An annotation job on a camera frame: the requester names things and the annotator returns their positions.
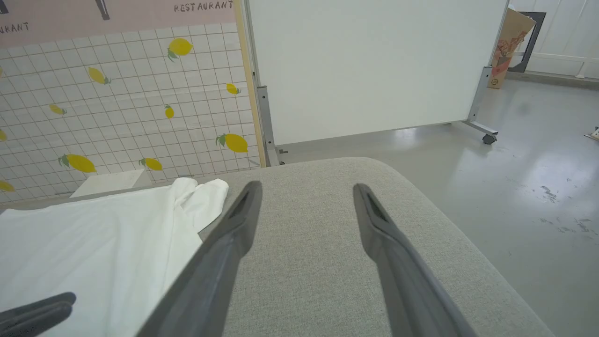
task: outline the gray fabric surface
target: gray fabric surface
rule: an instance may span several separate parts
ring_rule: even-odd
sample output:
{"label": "gray fabric surface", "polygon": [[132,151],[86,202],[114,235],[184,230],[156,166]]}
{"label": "gray fabric surface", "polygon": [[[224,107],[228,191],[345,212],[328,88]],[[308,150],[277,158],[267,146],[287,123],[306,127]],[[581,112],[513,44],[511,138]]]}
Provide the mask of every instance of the gray fabric surface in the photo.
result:
{"label": "gray fabric surface", "polygon": [[[360,243],[352,197],[358,182],[370,186],[479,336],[553,336],[466,236],[386,164],[339,158],[218,178],[230,186],[225,210],[249,181],[264,189],[225,336],[390,334],[376,265]],[[203,239],[218,220],[200,232]]]}

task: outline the grid pattern wallpaper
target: grid pattern wallpaper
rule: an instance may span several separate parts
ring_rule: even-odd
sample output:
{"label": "grid pattern wallpaper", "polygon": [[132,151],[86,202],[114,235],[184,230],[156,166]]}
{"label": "grid pattern wallpaper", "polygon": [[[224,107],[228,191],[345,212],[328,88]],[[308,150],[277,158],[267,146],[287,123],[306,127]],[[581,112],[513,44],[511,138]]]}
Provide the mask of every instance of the grid pattern wallpaper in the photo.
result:
{"label": "grid pattern wallpaper", "polygon": [[0,49],[0,67],[2,204],[72,193],[94,174],[259,168],[235,23]]}

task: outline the whiteboard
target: whiteboard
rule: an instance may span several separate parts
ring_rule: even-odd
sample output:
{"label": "whiteboard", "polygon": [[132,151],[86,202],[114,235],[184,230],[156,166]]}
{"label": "whiteboard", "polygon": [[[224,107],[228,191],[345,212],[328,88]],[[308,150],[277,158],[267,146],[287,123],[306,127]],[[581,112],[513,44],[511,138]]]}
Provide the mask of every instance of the whiteboard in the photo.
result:
{"label": "whiteboard", "polygon": [[276,145],[465,120],[505,0],[248,0]]}

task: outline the pink banner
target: pink banner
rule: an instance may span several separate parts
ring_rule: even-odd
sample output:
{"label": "pink banner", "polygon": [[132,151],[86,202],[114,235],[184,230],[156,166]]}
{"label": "pink banner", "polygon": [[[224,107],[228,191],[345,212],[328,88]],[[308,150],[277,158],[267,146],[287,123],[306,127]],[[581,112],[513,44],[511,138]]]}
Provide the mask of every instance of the pink banner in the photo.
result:
{"label": "pink banner", "polygon": [[0,0],[0,48],[117,32],[235,22],[233,1]]}

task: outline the gray floor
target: gray floor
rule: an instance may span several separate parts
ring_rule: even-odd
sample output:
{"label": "gray floor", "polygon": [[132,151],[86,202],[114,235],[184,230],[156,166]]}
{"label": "gray floor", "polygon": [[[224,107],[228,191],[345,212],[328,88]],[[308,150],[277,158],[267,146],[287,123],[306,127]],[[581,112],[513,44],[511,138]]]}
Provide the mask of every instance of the gray floor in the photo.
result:
{"label": "gray floor", "polygon": [[286,163],[371,157],[397,169],[487,256],[558,337],[599,331],[599,92],[506,81],[479,121],[284,146]]}

